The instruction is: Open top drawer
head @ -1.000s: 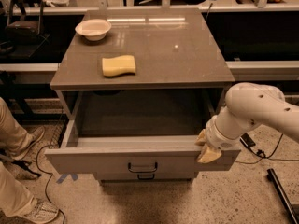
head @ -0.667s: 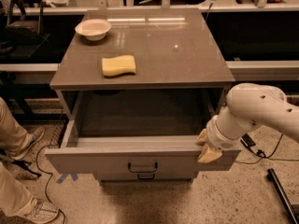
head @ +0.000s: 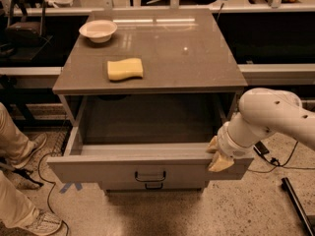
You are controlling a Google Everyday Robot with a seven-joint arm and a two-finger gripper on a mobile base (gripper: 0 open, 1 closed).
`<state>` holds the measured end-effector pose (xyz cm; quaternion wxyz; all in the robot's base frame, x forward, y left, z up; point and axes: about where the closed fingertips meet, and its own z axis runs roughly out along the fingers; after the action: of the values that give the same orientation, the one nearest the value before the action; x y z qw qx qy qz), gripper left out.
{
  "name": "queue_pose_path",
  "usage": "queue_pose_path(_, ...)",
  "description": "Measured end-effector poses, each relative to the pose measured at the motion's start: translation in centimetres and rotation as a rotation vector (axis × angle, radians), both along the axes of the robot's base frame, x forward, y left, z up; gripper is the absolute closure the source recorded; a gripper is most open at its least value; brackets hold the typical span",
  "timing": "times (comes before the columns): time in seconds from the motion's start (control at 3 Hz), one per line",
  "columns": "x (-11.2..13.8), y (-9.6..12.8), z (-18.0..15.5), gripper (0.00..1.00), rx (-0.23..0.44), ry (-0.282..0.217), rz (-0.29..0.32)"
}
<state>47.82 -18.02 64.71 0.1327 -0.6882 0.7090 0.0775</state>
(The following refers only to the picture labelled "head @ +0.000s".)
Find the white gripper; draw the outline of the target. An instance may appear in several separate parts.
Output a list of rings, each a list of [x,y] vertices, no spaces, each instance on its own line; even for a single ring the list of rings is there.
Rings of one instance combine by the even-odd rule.
[[[208,166],[208,170],[210,172],[221,172],[234,164],[233,159],[245,158],[252,151],[252,147],[242,147],[231,138],[228,133],[228,122],[225,122],[219,128],[217,136],[213,136],[208,144],[207,152],[216,152]]]

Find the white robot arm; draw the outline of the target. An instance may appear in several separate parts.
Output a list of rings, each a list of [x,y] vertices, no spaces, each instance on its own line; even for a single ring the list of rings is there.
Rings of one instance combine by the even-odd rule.
[[[210,172],[221,172],[244,158],[260,141],[281,133],[315,149],[315,113],[302,106],[293,92],[253,88],[238,101],[238,112],[211,139],[208,152],[214,155]]]

